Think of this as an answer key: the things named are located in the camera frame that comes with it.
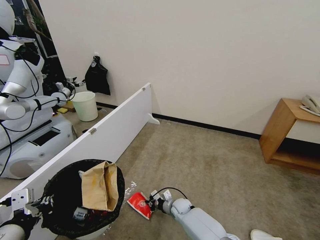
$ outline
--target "black trash bag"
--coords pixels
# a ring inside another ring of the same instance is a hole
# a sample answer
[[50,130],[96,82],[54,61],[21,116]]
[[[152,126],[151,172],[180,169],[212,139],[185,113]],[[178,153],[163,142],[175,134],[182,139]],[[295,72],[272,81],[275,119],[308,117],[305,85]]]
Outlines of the black trash bag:
[[106,212],[103,217],[80,226],[73,219],[77,207],[82,206],[81,178],[78,171],[87,171],[104,162],[104,160],[86,159],[69,164],[60,170],[46,184],[42,196],[53,195],[52,213],[43,213],[43,228],[48,228],[57,235],[67,236],[71,239],[93,233],[112,223],[119,216],[124,199],[125,185],[121,169],[117,167],[117,186],[119,199],[112,212]]
[[100,57],[94,56],[85,75],[87,89],[92,92],[110,95],[107,72],[108,70],[100,64]]

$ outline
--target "red snack wrapper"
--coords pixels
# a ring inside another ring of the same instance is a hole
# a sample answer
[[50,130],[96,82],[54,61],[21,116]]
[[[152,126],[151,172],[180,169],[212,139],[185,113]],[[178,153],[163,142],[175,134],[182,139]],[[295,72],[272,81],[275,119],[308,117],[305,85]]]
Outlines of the red snack wrapper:
[[149,220],[152,212],[149,205],[145,203],[145,200],[147,200],[147,198],[143,195],[142,192],[136,192],[129,198],[127,203],[131,207],[133,207],[134,210],[140,213],[144,218]]

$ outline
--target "white partition board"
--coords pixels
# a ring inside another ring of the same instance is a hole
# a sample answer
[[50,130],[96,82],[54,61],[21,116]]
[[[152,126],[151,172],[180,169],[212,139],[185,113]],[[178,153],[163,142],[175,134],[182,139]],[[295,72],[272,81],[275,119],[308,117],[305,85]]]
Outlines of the white partition board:
[[[151,113],[151,84],[147,83],[0,201],[23,188],[33,188],[35,198],[40,198],[48,180],[70,163],[83,159],[116,162],[147,122],[159,124]],[[11,207],[0,207],[0,224],[10,218],[10,213]],[[30,239],[53,240],[56,235],[41,229],[40,224],[35,226]]]

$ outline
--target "trash can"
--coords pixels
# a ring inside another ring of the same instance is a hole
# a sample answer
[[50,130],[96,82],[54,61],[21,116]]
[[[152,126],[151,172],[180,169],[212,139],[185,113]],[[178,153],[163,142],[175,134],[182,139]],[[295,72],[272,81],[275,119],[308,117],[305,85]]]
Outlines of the trash can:
[[95,96],[93,92],[79,92],[70,97],[81,121],[89,122],[98,117]]
[[78,171],[87,171],[104,162],[104,160],[86,159],[71,163],[64,167],[46,184],[43,196],[53,195],[53,210],[43,214],[42,227],[48,228],[57,235],[67,236],[71,239],[93,239],[102,234],[108,225],[119,216],[123,203],[125,185],[121,169],[117,167],[117,187],[119,199],[112,212],[103,211],[99,217],[79,225],[73,219],[77,207],[82,206],[81,178]]

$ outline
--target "yellow sponge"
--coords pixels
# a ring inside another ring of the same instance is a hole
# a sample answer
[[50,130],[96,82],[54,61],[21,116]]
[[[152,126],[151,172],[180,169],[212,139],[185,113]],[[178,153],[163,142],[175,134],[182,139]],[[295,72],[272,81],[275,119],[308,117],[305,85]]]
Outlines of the yellow sponge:
[[61,113],[66,113],[68,111],[68,109],[66,108],[59,108],[58,109],[58,112],[61,112]]

